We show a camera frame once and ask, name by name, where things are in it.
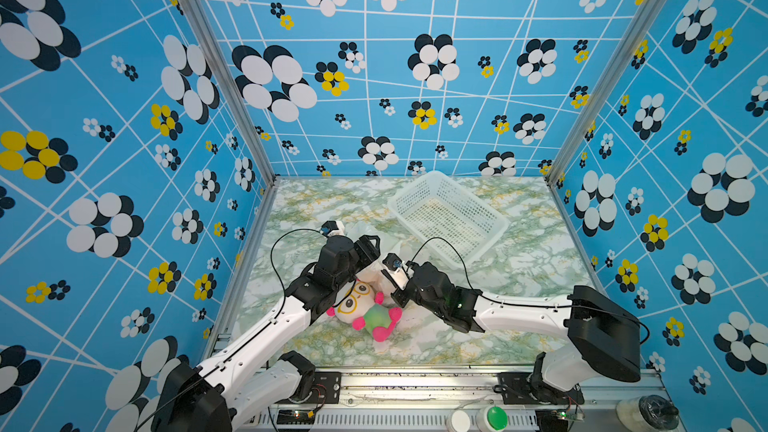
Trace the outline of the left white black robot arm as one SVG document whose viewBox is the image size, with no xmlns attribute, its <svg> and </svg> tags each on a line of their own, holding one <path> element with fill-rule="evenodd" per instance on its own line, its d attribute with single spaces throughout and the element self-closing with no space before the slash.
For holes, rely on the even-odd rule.
<svg viewBox="0 0 768 432">
<path fill-rule="evenodd" d="M 257 371 L 334 305 L 356 275 L 380 258 L 380 238 L 329 236 L 319 257 L 283 290 L 282 299 L 256 325 L 195 367 L 181 364 L 167 376 L 156 410 L 135 426 L 151 431 L 234 431 L 254 415 L 293 395 L 311 365 L 301 359 Z"/>
</svg>

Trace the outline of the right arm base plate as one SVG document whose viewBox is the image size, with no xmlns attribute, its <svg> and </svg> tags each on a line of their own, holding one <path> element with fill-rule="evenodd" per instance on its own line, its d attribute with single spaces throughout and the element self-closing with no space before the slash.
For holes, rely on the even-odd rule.
<svg viewBox="0 0 768 432">
<path fill-rule="evenodd" d="M 568 391 L 561 391 L 547 385 L 542 380 L 534 380 L 531 374 L 524 372 L 503 372 L 497 375 L 497 383 L 492 387 L 494 393 L 502 397 L 506 405 L 583 405 L 584 396 L 578 386 Z"/>
</svg>

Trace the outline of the white round button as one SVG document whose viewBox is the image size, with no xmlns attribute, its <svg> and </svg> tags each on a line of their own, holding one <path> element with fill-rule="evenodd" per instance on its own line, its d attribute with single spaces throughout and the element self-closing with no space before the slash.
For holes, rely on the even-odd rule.
<svg viewBox="0 0 768 432">
<path fill-rule="evenodd" d="M 446 419 L 448 432 L 468 432 L 471 427 L 471 419 L 463 410 L 452 411 Z"/>
</svg>

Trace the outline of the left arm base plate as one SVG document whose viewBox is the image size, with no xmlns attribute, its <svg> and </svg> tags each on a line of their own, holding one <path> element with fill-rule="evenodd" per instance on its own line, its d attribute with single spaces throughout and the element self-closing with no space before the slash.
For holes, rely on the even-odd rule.
<svg viewBox="0 0 768 432">
<path fill-rule="evenodd" d="M 288 398 L 294 404 L 337 404 L 341 392 L 340 372 L 316 371 L 303 376 L 296 392 Z"/>
</svg>

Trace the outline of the colourful plush toy with glasses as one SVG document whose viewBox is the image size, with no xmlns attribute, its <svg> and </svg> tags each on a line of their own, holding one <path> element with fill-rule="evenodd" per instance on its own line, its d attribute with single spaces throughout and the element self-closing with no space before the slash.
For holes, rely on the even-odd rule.
<svg viewBox="0 0 768 432">
<path fill-rule="evenodd" d="M 369 283 L 357 280 L 350 291 L 327 310 L 327 315 L 351 325 L 356 331 L 368 332 L 374 341 L 385 342 L 400 322 L 400 307 L 385 307 L 384 294 Z"/>
</svg>

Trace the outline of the aluminium corner post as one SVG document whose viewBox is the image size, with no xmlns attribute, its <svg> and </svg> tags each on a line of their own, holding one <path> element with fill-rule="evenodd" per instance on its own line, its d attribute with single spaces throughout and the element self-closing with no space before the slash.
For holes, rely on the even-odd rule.
<svg viewBox="0 0 768 432">
<path fill-rule="evenodd" d="M 552 169 L 546 178 L 547 185 L 552 190 L 555 190 L 557 180 L 565 171 L 566 166 L 573 160 L 586 130 L 596 119 L 605 101 L 609 98 L 610 93 L 623 75 L 636 47 L 645 38 L 667 1 L 644 0 L 639 6 L 616 50 L 600 75 L 586 108 L 576 119 L 563 146 L 554 159 Z"/>
<path fill-rule="evenodd" d="M 255 125 L 246 110 L 245 103 L 238 92 L 235 80 L 228 70 L 224 54 L 214 36 L 213 29 L 205 15 L 201 0 L 181 0 L 185 6 L 185 16 L 199 46 L 203 50 L 206 61 L 211 67 L 213 76 L 223 97 L 230 107 L 235 123 L 240 130 L 245 143 L 253 155 L 255 163 L 266 182 L 266 188 L 274 185 L 275 173 L 267 158 L 264 148 L 259 143 Z"/>
</svg>

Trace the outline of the left aluminium corner post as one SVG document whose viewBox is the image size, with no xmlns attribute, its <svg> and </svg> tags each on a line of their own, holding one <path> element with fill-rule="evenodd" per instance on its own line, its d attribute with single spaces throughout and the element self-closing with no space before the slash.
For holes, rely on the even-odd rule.
<svg viewBox="0 0 768 432">
<path fill-rule="evenodd" d="M 238 92 L 235 80 L 228 70 L 224 54 L 214 36 L 213 29 L 205 15 L 201 0 L 181 0 L 185 6 L 185 16 L 199 46 L 203 50 L 206 61 L 211 67 L 213 76 L 223 97 L 230 107 L 235 123 L 240 130 L 245 143 L 253 155 L 255 163 L 266 182 L 266 188 L 274 185 L 275 173 L 267 158 L 264 148 L 259 143 L 255 125 L 246 110 L 245 103 Z"/>
</svg>

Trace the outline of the clear tape roll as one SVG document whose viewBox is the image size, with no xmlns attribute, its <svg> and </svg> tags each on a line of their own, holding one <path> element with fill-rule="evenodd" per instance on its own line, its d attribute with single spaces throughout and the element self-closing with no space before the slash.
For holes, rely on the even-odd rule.
<svg viewBox="0 0 768 432">
<path fill-rule="evenodd" d="M 616 414 L 621 424 L 633 432 L 675 431 L 680 425 L 678 408 L 659 395 L 622 400 L 616 405 Z"/>
</svg>

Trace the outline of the aluminium front rail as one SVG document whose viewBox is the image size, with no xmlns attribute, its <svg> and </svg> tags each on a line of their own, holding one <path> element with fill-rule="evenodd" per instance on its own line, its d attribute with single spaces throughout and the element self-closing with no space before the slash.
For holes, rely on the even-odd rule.
<svg viewBox="0 0 768 432">
<path fill-rule="evenodd" d="M 580 386 L 583 405 L 553 406 L 506 405 L 493 392 L 499 373 L 526 373 L 521 367 L 316 371 L 342 374 L 337 404 L 294 404 L 288 401 L 291 395 L 234 431 L 447 431 L 446 419 L 454 410 L 469 415 L 469 431 L 480 431 L 476 417 L 487 406 L 507 413 L 505 431 L 629 431 L 616 414 L 620 401 L 647 395 L 672 401 L 660 379 L 647 373 L 636 384 L 593 379 Z"/>
</svg>

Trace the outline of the green round button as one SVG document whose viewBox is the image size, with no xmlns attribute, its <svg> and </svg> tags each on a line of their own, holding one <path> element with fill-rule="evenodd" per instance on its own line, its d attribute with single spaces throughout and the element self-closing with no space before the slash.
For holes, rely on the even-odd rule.
<svg viewBox="0 0 768 432">
<path fill-rule="evenodd" d="M 487 406 L 476 417 L 477 426 L 483 432 L 503 432 L 509 425 L 507 413 L 498 406 Z"/>
</svg>

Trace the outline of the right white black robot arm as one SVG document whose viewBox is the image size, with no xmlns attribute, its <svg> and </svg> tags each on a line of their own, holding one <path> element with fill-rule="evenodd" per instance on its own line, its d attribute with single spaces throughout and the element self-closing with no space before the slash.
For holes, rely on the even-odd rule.
<svg viewBox="0 0 768 432">
<path fill-rule="evenodd" d="M 641 378 L 641 322 L 587 285 L 554 297 L 511 297 L 461 287 L 432 263 L 403 262 L 390 254 L 382 273 L 395 303 L 414 303 L 462 333 L 512 330 L 564 340 L 537 355 L 532 372 L 509 386 L 513 395 L 540 404 L 583 404 L 582 382 L 604 377 L 623 383 Z"/>
</svg>

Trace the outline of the right aluminium corner post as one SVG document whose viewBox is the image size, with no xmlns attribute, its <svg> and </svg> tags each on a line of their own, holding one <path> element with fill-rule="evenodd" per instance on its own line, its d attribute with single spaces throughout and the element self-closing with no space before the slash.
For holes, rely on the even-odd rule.
<svg viewBox="0 0 768 432">
<path fill-rule="evenodd" d="M 586 108 L 576 119 L 563 146 L 554 159 L 552 169 L 546 178 L 547 185 L 552 190 L 555 190 L 557 180 L 565 171 L 566 166 L 573 160 L 586 130 L 596 119 L 605 101 L 609 98 L 610 93 L 623 75 L 636 47 L 645 38 L 667 1 L 644 0 L 639 6 L 616 50 L 600 75 Z"/>
</svg>

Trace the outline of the white plastic mesh basket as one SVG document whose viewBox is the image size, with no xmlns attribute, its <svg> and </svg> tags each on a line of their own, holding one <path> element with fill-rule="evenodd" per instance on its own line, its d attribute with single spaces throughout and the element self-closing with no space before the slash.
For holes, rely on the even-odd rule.
<svg viewBox="0 0 768 432">
<path fill-rule="evenodd" d="M 480 259 L 510 225 L 503 214 L 439 171 L 400 189 L 388 200 L 388 208 L 412 235 L 455 268 Z"/>
</svg>

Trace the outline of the translucent white plastic bag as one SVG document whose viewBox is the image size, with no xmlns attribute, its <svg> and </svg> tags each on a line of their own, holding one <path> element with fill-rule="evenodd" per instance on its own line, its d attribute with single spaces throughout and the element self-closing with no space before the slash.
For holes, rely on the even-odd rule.
<svg viewBox="0 0 768 432">
<path fill-rule="evenodd" d="M 376 235 L 380 238 L 380 258 L 372 265 L 357 274 L 357 278 L 370 284 L 376 292 L 384 295 L 383 304 L 385 306 L 395 306 L 396 303 L 391 298 L 394 286 L 381 273 L 384 268 L 383 260 L 389 253 L 396 254 L 402 261 L 410 259 L 416 251 L 416 248 L 402 238 L 398 238 L 388 232 L 377 230 L 370 224 L 358 223 L 345 229 L 346 236 L 356 240 L 362 235 Z"/>
</svg>

